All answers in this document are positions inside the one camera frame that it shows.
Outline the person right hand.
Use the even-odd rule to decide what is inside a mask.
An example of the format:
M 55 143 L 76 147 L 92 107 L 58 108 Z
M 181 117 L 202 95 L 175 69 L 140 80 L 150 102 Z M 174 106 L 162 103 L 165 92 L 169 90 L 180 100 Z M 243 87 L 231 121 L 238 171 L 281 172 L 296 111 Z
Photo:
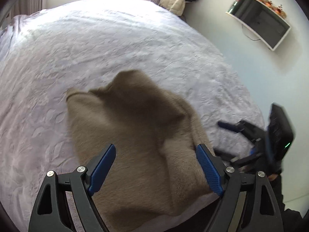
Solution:
M 268 180 L 269 180 L 270 182 L 272 182 L 272 181 L 276 180 L 279 176 L 280 176 L 279 174 L 272 174 L 272 175 L 269 175 L 269 176 L 268 176 Z

